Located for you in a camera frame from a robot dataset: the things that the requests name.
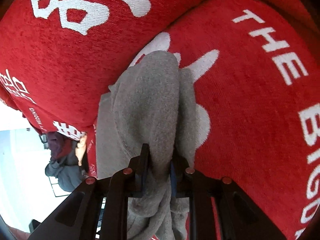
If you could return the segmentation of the pile of dark clothes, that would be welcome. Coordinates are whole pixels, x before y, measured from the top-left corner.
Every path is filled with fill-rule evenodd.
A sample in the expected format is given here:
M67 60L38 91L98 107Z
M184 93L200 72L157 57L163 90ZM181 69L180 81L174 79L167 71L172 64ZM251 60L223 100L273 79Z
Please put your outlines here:
M50 161L45 174L56 178L63 191L72 192L88 177L87 135L76 141L59 132L49 132L47 142Z

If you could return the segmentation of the grey fleece garment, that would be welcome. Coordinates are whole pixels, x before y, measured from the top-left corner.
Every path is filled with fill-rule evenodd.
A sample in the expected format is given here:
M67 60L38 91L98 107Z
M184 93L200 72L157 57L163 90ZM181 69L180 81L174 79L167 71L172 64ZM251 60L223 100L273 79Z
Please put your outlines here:
M142 198L128 205L129 239L186 239L189 204L171 195L169 167L174 151L194 164L196 102L190 70L167 51L154 51L128 68L99 103L97 176L128 166L148 144L152 166Z

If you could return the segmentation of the red sofa cover white lettering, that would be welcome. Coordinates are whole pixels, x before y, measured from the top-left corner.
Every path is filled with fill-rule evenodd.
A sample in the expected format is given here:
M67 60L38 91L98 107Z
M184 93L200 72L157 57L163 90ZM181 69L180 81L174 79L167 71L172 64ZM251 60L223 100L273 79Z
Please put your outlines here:
M194 164L230 177L286 239L319 207L319 27L301 0L14 0L1 19L1 100L40 132L87 135L101 96L154 51L190 70Z

